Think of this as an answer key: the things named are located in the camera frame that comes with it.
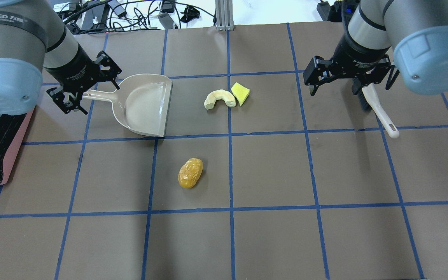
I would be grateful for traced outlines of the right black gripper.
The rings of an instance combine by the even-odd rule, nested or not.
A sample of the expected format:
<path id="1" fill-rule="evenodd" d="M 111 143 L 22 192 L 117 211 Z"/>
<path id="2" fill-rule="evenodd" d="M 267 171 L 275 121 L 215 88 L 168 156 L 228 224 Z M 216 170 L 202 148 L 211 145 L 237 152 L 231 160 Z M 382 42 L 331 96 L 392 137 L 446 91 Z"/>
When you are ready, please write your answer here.
<path id="1" fill-rule="evenodd" d="M 304 85 L 314 96 L 320 86 L 336 78 L 357 78 L 362 86 L 379 84 L 388 74 L 385 90 L 390 90 L 399 77 L 400 70 L 391 65 L 387 51 L 368 49 L 350 37 L 342 37 L 331 59 L 314 56 L 303 72 Z"/>

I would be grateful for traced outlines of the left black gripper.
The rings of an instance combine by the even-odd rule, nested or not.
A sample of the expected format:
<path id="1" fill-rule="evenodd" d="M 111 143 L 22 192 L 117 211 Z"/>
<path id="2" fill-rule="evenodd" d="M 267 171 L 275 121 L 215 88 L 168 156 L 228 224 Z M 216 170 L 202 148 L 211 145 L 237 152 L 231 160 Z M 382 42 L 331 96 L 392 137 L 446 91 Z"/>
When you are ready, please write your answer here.
<path id="1" fill-rule="evenodd" d="M 97 82 L 109 81 L 119 90 L 117 80 L 122 69 L 105 51 L 100 51 L 95 59 L 85 50 L 75 50 L 72 54 L 65 62 L 52 63 L 45 59 L 45 71 L 60 83 L 46 93 L 63 113 L 80 111 L 87 115 L 88 111 L 81 106 L 82 94 Z"/>

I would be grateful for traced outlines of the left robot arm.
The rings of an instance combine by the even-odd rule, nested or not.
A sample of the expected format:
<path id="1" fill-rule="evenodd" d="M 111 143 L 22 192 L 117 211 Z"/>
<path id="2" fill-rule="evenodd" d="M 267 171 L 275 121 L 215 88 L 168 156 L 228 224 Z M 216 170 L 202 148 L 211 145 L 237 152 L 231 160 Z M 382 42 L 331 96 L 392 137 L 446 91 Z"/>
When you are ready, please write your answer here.
<path id="1" fill-rule="evenodd" d="M 116 83 L 120 67 L 104 51 L 87 55 L 45 0 L 0 0 L 0 115 L 22 115 L 37 104 L 42 71 L 59 83 L 48 90 L 64 113 L 82 108 L 98 82 Z"/>

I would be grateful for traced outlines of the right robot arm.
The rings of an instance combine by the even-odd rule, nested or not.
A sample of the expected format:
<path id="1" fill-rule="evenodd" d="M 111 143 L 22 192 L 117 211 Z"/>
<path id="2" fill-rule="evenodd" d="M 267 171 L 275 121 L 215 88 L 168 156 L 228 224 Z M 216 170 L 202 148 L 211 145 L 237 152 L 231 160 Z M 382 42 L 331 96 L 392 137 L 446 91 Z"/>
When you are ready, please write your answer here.
<path id="1" fill-rule="evenodd" d="M 343 37 L 329 59 L 314 56 L 303 73 L 312 95 L 336 79 L 381 82 L 395 66 L 422 95 L 448 92 L 448 0 L 341 0 Z"/>

